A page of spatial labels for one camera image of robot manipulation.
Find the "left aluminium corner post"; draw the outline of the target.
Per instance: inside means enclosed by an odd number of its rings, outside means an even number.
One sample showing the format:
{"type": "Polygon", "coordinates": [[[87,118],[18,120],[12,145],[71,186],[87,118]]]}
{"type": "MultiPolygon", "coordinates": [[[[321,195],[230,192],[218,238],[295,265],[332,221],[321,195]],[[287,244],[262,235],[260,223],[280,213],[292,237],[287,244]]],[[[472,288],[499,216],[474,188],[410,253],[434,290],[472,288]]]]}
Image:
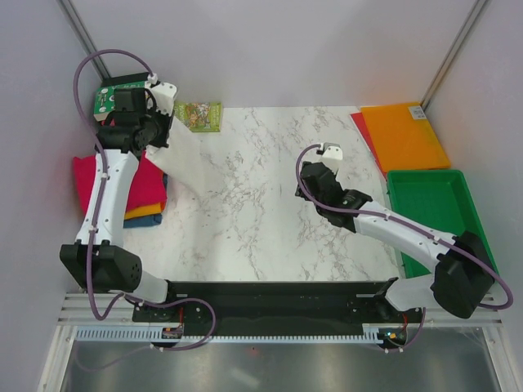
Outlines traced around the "left aluminium corner post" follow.
{"type": "MultiPolygon", "coordinates": [[[[74,31],[76,38],[78,39],[82,49],[87,55],[98,51],[96,45],[89,34],[86,25],[84,24],[82,17],[80,16],[74,2],[71,0],[57,0],[57,4],[62,10],[69,26],[74,31]]],[[[102,81],[105,81],[110,77],[110,72],[105,62],[100,58],[94,58],[91,60],[94,69],[102,81]]]]}

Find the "orange plastic board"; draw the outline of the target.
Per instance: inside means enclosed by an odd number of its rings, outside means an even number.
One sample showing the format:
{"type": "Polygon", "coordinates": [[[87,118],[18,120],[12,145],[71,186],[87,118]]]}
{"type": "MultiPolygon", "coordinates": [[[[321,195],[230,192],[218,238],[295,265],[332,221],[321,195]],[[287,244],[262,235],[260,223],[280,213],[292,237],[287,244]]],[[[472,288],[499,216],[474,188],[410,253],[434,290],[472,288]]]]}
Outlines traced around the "orange plastic board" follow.
{"type": "Polygon", "coordinates": [[[361,109],[381,169],[448,169],[450,160],[418,102],[361,109]]]}

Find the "green book on drawers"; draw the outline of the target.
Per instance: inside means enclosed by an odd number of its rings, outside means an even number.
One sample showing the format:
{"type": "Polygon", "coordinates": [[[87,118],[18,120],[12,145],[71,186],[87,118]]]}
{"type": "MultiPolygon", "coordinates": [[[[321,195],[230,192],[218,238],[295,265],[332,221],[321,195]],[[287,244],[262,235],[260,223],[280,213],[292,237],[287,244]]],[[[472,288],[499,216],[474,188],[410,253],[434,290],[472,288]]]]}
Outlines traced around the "green book on drawers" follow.
{"type": "Polygon", "coordinates": [[[144,82],[131,82],[115,86],[101,87],[96,91],[93,117],[97,122],[104,122],[107,115],[114,110],[114,91],[120,88],[144,87],[144,82]]]}

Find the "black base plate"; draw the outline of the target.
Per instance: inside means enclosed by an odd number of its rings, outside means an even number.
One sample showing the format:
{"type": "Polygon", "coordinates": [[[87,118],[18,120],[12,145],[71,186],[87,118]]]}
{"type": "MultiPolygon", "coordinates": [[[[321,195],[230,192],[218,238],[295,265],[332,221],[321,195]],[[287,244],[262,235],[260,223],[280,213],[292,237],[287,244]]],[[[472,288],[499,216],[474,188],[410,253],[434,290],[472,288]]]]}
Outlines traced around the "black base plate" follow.
{"type": "Polygon", "coordinates": [[[174,282],[168,302],[191,302],[167,309],[143,305],[135,323],[181,322],[204,335],[232,332],[270,334],[362,332],[365,324],[413,326],[422,313],[399,312],[378,297],[382,282],[174,282]]]}

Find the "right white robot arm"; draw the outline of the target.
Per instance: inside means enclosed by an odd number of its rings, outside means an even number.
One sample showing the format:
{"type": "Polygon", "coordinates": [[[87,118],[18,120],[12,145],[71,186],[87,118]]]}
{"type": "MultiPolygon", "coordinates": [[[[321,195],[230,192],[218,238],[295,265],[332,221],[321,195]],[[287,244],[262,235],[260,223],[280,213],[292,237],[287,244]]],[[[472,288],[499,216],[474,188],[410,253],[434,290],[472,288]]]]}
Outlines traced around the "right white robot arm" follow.
{"type": "Polygon", "coordinates": [[[423,276],[385,283],[374,301],[381,320],[390,322],[403,311],[433,305],[468,319],[493,286],[492,262],[473,232],[451,234],[396,214],[367,194],[343,189],[321,162],[299,163],[296,176],[297,196],[313,202],[329,223],[388,244],[427,269],[423,276]]]}

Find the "pink folded t shirt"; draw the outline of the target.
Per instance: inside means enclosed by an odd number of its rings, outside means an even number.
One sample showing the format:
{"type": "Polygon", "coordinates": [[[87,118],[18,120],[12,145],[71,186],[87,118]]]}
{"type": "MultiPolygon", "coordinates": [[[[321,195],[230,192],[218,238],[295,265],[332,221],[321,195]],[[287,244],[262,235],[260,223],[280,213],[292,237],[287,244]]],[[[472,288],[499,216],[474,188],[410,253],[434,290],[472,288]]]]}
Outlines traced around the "pink folded t shirt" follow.
{"type": "MultiPolygon", "coordinates": [[[[87,212],[95,179],[96,158],[73,158],[73,174],[83,213],[87,212]]],[[[129,190],[125,220],[159,214],[168,200],[163,172],[145,156],[139,162],[129,190]]]]}

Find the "aluminium corner post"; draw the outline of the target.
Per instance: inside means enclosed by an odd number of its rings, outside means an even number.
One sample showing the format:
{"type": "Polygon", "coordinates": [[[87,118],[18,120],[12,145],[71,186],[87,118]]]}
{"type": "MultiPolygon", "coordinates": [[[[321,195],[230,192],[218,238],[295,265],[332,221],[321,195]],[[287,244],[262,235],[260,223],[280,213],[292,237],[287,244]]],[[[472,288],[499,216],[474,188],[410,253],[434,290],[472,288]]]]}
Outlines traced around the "aluminium corner post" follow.
{"type": "MultiPolygon", "coordinates": [[[[80,16],[74,2],[71,0],[57,0],[57,4],[62,10],[69,26],[74,31],[76,38],[78,39],[82,49],[87,55],[98,51],[96,45],[89,34],[86,25],[84,24],[82,17],[80,16]]],[[[91,60],[94,69],[102,81],[105,81],[110,77],[110,72],[105,62],[100,58],[94,58],[91,60]]]]}
{"type": "Polygon", "coordinates": [[[490,3],[490,0],[475,0],[473,2],[470,11],[467,13],[465,20],[459,28],[454,40],[445,54],[444,59],[441,61],[440,66],[422,97],[420,105],[424,111],[428,110],[431,102],[436,96],[436,93],[443,85],[449,71],[452,69],[461,51],[466,46],[467,40],[472,36],[475,27],[480,22],[481,17],[490,3]]]}

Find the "white t shirt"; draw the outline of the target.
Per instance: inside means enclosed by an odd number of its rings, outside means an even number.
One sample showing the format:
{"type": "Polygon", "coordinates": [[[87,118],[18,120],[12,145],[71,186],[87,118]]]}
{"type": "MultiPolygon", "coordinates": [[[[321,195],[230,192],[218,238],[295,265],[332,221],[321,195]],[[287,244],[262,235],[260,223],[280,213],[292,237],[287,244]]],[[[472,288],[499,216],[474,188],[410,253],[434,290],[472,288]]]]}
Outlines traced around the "white t shirt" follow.
{"type": "Polygon", "coordinates": [[[146,147],[145,157],[176,182],[184,185],[203,202],[220,180],[215,180],[212,163],[201,141],[176,116],[168,130],[167,147],[146,147]]]}

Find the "right aluminium corner post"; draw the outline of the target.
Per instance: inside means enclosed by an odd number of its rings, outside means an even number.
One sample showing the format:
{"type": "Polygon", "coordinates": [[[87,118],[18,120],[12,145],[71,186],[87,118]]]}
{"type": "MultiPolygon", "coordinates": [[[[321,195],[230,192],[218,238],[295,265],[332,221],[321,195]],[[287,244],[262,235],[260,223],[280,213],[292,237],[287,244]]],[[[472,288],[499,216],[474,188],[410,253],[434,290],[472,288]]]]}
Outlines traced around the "right aluminium corner post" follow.
{"type": "Polygon", "coordinates": [[[443,85],[449,71],[452,69],[461,51],[466,46],[467,40],[472,36],[475,27],[480,22],[481,17],[490,3],[490,0],[475,0],[473,2],[470,11],[467,13],[465,20],[459,28],[454,40],[445,54],[444,59],[441,61],[440,66],[422,97],[420,105],[424,111],[428,110],[431,102],[436,96],[436,93],[443,85]]]}

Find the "green plastic tray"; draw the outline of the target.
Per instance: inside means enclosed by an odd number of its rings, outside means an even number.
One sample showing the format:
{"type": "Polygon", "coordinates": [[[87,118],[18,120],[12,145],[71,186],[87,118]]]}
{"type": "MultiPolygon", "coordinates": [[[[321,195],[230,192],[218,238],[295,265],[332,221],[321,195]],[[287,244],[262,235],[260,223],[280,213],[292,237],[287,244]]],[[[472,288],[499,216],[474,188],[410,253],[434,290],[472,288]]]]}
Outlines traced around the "green plastic tray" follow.
{"type": "Polygon", "coordinates": [[[489,258],[494,260],[461,171],[389,171],[387,190],[394,212],[440,231],[470,231],[481,238],[489,258]]]}

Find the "black pink drawer unit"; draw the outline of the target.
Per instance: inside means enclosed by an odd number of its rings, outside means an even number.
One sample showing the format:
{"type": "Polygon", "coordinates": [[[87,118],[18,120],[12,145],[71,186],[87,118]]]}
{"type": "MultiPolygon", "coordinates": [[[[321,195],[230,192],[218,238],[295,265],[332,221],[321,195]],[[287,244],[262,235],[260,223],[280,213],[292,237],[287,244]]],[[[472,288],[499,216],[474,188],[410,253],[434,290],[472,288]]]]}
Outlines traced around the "black pink drawer unit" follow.
{"type": "MultiPolygon", "coordinates": [[[[101,87],[115,86],[131,82],[147,82],[148,73],[134,73],[102,82],[101,87]]],[[[147,93],[145,87],[120,88],[114,91],[114,110],[111,111],[104,122],[97,122],[97,135],[111,131],[112,127],[137,129],[145,125],[145,117],[150,110],[147,109],[147,93]]]]}

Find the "aluminium rail frame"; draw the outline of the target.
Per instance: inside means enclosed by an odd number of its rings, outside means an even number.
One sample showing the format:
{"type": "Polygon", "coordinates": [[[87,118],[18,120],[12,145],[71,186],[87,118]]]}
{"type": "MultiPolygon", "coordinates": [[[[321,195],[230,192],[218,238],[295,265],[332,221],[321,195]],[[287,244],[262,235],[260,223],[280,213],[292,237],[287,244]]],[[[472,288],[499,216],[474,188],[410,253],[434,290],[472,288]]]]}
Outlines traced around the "aluminium rail frame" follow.
{"type": "MultiPolygon", "coordinates": [[[[517,370],[507,331],[497,310],[479,309],[469,319],[457,318],[442,309],[429,308],[425,311],[423,326],[428,329],[450,328],[464,332],[467,328],[477,329],[485,338],[486,350],[494,366],[495,377],[502,391],[521,391],[522,375],[517,370]]],[[[132,321],[132,306],[119,299],[108,318],[97,322],[92,316],[87,295],[67,293],[61,306],[51,348],[38,383],[38,391],[61,391],[69,381],[66,368],[72,358],[74,342],[79,331],[86,329],[96,341],[105,333],[113,332],[110,342],[139,341],[148,344],[148,338],[158,332],[148,323],[132,321]]]]}

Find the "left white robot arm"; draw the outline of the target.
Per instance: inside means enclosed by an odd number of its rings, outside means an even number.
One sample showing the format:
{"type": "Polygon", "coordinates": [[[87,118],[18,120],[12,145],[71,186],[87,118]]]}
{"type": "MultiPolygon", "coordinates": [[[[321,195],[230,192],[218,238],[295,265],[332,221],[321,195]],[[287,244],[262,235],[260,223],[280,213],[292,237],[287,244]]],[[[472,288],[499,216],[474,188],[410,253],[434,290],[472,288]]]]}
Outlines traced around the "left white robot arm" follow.
{"type": "Polygon", "coordinates": [[[114,110],[96,132],[96,167],[81,229],[60,260],[77,284],[90,293],[122,292],[151,302],[162,321],[173,320],[179,301],[168,282],[145,272],[139,256],[123,247],[129,191],[148,146],[165,147],[177,88],[171,83],[117,88],[114,110]]]}

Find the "yellow folded t shirt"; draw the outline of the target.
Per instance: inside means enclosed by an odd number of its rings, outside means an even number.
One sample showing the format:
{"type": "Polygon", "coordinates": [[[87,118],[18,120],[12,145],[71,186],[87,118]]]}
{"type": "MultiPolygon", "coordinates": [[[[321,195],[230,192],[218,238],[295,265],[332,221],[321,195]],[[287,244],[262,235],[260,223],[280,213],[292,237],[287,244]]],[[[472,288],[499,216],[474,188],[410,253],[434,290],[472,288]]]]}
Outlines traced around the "yellow folded t shirt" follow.
{"type": "Polygon", "coordinates": [[[131,220],[136,218],[142,218],[144,216],[154,216],[161,214],[165,208],[165,202],[154,203],[150,205],[140,206],[126,211],[124,220],[131,220]]]}

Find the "lime green picture book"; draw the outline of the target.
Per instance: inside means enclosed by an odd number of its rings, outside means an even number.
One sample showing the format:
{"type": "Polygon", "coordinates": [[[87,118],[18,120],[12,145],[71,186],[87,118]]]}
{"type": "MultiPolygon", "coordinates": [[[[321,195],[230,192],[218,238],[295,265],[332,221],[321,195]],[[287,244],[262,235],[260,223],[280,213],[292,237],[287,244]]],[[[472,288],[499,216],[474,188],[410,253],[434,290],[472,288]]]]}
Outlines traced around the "lime green picture book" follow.
{"type": "Polygon", "coordinates": [[[174,103],[174,114],[192,132],[219,132],[222,112],[221,102],[174,103]]]}

